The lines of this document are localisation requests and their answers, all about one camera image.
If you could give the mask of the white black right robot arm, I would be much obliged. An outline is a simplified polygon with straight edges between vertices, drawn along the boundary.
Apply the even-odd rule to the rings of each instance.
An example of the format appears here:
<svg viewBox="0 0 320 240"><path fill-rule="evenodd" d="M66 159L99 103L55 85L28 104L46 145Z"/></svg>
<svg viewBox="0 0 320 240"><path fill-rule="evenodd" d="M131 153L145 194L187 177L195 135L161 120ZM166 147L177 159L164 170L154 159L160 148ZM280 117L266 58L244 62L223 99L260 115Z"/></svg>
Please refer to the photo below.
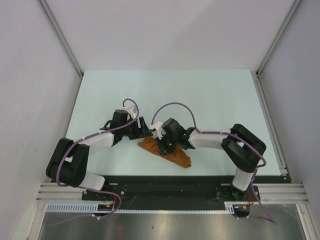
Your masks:
<svg viewBox="0 0 320 240"><path fill-rule="evenodd" d="M183 150L210 148L225 151L236 166L229 187L230 196L242 201L249 194L249 186L258 163L266 151L266 145L241 124L227 131L201 131L195 127L183 128L175 119L156 122L150 126L156 132L155 141L162 155L172 155L177 147Z"/></svg>

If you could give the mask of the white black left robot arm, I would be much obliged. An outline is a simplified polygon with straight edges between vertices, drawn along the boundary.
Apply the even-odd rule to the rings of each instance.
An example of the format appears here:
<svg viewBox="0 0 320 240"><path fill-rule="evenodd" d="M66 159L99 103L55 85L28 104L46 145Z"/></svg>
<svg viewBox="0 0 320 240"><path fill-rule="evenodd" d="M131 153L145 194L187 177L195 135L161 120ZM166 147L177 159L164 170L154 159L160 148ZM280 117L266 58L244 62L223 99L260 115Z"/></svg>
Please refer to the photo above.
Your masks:
<svg viewBox="0 0 320 240"><path fill-rule="evenodd" d="M60 185L74 188L92 189L100 200L110 196L111 188L106 179L87 170L89 156L105 148L113 147L124 137L129 140L151 137L153 134L142 116L132 108L117 109L112 119L92 135L77 141L61 138L50 158L45 174Z"/></svg>

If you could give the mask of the orange cloth napkin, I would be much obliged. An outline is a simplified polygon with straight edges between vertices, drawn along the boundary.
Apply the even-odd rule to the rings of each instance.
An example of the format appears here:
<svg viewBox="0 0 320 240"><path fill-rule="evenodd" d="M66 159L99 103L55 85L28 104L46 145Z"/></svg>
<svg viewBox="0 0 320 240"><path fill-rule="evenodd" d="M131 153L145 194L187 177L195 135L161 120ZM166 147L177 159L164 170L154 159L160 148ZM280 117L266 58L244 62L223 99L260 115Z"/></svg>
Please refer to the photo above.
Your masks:
<svg viewBox="0 0 320 240"><path fill-rule="evenodd" d="M175 163L180 167L190 168L192 166L191 158L180 146L177 146L173 153L170 153L169 155L162 154L160 153L160 148L157 145L156 140L151 136L148 136L142 142L139 142L138 146L158 157Z"/></svg>

